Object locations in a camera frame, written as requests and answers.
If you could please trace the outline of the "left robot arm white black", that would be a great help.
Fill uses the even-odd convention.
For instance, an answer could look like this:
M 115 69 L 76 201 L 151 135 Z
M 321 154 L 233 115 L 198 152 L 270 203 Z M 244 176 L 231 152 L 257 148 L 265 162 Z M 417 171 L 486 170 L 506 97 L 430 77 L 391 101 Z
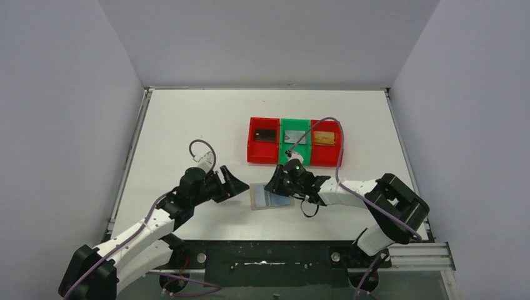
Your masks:
M 184 261 L 183 240 L 175 230 L 192 218 L 196 206 L 221 203 L 249 190 L 221 166 L 220 171 L 190 167 L 179 184 L 158 197 L 147 216 L 116 237 L 73 254 L 58 294 L 63 299 L 116 299 L 127 285 L 151 269 Z

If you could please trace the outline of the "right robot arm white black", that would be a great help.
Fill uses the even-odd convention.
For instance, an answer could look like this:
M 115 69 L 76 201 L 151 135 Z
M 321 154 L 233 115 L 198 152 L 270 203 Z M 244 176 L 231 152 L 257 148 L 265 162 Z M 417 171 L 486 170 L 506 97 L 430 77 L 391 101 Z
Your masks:
M 392 244 L 420 240 L 418 228 L 430 207 L 396 175 L 350 181 L 315 175 L 297 160 L 278 165 L 265 190 L 281 196 L 299 196 L 317 206 L 343 205 L 367 209 L 375 224 L 354 242 L 351 257 L 361 267 L 370 265 L 376 254 Z

